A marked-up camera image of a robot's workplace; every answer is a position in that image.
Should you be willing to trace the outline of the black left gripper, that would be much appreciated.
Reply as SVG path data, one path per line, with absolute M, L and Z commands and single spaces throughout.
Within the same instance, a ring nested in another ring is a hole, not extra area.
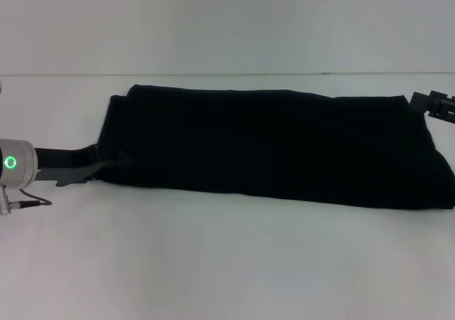
M 57 187 L 94 180 L 123 182 L 131 163 L 128 160 L 103 161 L 98 169 L 95 144 L 83 149 L 63 150 L 36 148 L 38 173 L 36 181 L 54 181 Z

